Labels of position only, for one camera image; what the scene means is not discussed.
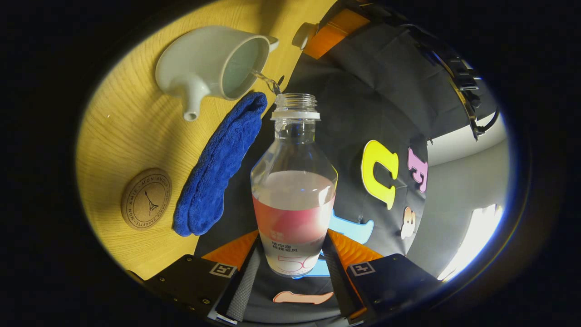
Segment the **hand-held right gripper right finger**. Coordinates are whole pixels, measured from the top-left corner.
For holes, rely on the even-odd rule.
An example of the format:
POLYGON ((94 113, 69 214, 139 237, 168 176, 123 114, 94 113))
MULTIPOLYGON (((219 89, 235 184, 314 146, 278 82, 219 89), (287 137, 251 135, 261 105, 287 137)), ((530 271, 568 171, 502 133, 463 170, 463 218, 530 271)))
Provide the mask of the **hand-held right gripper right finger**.
POLYGON ((409 317, 427 306, 443 285, 405 255, 380 255, 331 229, 322 251, 340 314, 351 324, 409 317))

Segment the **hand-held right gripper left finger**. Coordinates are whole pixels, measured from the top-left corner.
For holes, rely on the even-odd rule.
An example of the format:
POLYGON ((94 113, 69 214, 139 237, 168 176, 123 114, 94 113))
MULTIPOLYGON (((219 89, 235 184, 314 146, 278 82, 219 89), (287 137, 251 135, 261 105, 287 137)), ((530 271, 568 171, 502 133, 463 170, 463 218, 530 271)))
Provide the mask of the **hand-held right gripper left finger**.
POLYGON ((186 254, 144 281, 145 287, 204 321, 243 321, 261 261, 259 231, 212 252, 186 254))

